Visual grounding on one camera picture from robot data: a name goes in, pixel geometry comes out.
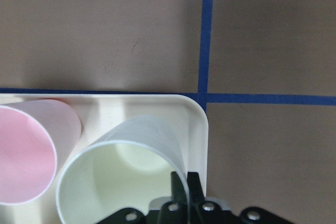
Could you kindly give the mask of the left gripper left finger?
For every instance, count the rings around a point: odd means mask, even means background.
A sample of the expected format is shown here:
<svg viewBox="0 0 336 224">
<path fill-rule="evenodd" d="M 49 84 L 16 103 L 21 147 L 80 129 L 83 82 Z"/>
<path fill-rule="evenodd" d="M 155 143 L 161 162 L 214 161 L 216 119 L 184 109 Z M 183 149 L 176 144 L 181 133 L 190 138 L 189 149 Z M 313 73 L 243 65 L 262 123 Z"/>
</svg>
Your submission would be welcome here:
<svg viewBox="0 0 336 224">
<path fill-rule="evenodd" d="M 171 201 L 176 204 L 179 209 L 184 208 L 189 210 L 190 208 L 189 191 L 185 188 L 177 172 L 171 172 Z"/>
</svg>

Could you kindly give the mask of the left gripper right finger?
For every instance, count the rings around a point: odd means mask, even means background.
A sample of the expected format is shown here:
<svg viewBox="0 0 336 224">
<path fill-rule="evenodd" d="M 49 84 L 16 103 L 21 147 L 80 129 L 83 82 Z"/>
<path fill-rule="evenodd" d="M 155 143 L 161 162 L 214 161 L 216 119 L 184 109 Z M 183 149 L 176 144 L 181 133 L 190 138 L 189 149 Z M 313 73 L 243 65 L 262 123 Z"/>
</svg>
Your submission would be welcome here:
<svg viewBox="0 0 336 224">
<path fill-rule="evenodd" d="M 199 174 L 197 172 L 187 173 L 187 183 L 189 187 L 190 205 L 195 206 L 205 200 Z"/>
</svg>

